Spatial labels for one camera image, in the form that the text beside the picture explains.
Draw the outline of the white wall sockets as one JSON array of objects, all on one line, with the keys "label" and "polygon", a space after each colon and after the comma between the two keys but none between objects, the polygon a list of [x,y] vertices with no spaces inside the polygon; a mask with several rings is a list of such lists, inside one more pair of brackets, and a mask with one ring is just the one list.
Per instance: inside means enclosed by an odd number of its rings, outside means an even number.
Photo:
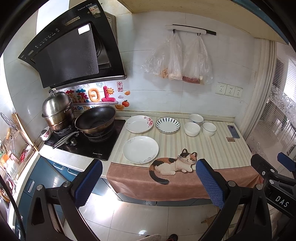
[{"label": "white wall sockets", "polygon": [[240,98],[242,96],[243,88],[232,86],[224,83],[217,83],[215,93],[229,97]]}]

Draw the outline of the plain white plate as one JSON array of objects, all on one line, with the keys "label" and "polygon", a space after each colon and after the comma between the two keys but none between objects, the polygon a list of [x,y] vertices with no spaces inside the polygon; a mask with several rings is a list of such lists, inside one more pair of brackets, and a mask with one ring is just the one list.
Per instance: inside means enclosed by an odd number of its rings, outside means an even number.
[{"label": "plain white plate", "polygon": [[152,161],[159,152],[158,143],[147,136],[136,136],[125,142],[123,155],[133,164],[145,164]]}]

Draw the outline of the steel steamer pot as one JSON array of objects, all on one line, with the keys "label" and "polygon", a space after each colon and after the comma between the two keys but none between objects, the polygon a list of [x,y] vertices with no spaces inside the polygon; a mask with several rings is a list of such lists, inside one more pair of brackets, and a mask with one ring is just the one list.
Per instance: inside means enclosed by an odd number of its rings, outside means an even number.
[{"label": "steel steamer pot", "polygon": [[42,105],[42,118],[53,132],[62,132],[74,125],[72,98],[65,92],[49,90],[49,97]]}]

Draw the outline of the small brown card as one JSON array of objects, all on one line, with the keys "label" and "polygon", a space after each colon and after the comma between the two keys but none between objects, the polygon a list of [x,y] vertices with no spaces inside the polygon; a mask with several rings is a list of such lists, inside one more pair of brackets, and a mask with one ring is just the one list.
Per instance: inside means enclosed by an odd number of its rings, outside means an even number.
[{"label": "small brown card", "polygon": [[227,139],[228,142],[235,142],[233,137],[227,137],[226,139]]}]

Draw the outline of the white plate blue leaf pattern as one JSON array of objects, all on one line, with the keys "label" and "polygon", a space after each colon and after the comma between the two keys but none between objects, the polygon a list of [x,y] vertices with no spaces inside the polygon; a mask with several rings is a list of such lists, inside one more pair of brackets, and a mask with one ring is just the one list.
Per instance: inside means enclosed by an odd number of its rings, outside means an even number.
[{"label": "white plate blue leaf pattern", "polygon": [[166,134],[175,133],[180,129],[179,121],[170,117],[159,118],[155,125],[160,132]]}]

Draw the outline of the plain white bowl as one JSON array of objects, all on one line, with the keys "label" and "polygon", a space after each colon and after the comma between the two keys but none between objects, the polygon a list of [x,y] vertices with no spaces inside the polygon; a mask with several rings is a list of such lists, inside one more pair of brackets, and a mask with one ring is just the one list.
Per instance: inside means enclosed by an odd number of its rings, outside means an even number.
[{"label": "plain white bowl", "polygon": [[188,123],[185,123],[184,130],[185,130],[185,134],[188,135],[189,137],[195,137],[200,132],[200,126],[196,123],[188,122]]}]

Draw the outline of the white bowl blue rim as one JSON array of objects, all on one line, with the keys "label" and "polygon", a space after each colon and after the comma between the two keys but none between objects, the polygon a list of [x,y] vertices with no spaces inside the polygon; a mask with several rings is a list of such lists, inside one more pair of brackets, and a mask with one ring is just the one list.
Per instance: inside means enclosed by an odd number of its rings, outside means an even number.
[{"label": "white bowl blue rim", "polygon": [[193,123],[198,124],[199,126],[201,126],[204,122],[203,116],[195,113],[189,115],[189,120]]}]

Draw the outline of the blue smartphone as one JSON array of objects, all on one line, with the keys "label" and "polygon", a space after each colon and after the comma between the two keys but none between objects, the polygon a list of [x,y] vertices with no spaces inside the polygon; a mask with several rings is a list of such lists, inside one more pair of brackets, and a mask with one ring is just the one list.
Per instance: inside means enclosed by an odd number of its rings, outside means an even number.
[{"label": "blue smartphone", "polygon": [[228,127],[228,129],[229,129],[229,131],[230,131],[230,133],[231,133],[231,135],[232,135],[233,138],[240,138],[240,135],[237,132],[235,126],[233,126],[233,125],[227,125],[227,127]]}]

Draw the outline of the white plate pink flowers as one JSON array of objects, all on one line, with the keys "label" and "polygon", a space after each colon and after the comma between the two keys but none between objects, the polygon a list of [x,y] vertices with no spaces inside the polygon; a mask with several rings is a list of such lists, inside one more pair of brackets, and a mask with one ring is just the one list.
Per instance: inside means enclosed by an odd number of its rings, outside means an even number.
[{"label": "white plate pink flowers", "polygon": [[149,116],[132,116],[125,122],[126,129],[131,133],[145,133],[154,125],[154,121]]}]

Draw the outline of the white bowl dark rim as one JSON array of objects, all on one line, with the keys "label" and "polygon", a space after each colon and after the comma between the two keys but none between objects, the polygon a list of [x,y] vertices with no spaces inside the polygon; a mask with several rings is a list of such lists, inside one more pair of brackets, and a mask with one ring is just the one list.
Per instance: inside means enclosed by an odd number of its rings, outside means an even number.
[{"label": "white bowl dark rim", "polygon": [[202,124],[202,132],[205,136],[211,137],[213,136],[217,131],[217,127],[210,122],[204,122]]}]

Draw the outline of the black gas stove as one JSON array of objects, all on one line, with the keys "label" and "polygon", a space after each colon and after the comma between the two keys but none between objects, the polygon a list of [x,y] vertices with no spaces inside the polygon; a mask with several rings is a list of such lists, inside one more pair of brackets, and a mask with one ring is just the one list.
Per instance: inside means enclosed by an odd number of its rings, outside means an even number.
[{"label": "black gas stove", "polygon": [[114,120],[113,124],[105,132],[102,132],[99,137],[86,135],[83,132],[79,132],[76,128],[69,128],[64,132],[52,133],[51,137],[45,141],[45,145],[52,147],[60,139],[70,134],[71,137],[63,145],[59,146],[58,149],[80,156],[107,161],[124,125],[125,120]]}]

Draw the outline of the black range hood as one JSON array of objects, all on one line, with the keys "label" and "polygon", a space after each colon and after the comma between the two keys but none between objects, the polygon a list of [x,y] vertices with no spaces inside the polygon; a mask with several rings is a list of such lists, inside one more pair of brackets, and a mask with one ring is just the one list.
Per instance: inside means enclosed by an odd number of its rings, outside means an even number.
[{"label": "black range hood", "polygon": [[51,89],[126,78],[112,28],[98,1],[83,1],[39,32],[19,55]]}]

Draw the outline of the colourful wall stickers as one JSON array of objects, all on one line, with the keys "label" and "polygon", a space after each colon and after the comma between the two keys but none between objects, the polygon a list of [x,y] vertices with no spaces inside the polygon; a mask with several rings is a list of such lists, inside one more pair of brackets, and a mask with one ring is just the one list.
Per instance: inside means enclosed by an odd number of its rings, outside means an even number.
[{"label": "colourful wall stickers", "polygon": [[77,85],[62,89],[72,100],[75,111],[85,111],[100,105],[110,105],[117,110],[130,107],[130,90],[122,81],[105,81]]}]

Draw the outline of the right plastic bag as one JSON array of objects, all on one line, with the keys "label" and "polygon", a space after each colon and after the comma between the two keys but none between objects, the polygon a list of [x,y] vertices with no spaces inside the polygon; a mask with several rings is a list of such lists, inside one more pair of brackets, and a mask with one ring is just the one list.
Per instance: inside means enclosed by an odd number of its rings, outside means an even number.
[{"label": "right plastic bag", "polygon": [[213,82],[212,64],[200,35],[197,35],[186,47],[182,80],[201,85],[208,85]]}]

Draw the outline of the wooden dish rack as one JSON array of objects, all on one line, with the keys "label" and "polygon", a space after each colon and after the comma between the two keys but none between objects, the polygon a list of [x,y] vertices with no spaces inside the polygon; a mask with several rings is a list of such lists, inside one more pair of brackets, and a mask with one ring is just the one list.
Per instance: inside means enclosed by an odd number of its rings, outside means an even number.
[{"label": "wooden dish rack", "polygon": [[1,113],[6,134],[1,138],[1,177],[11,194],[16,193],[18,179],[30,158],[38,151],[25,131],[17,113],[8,117]]}]

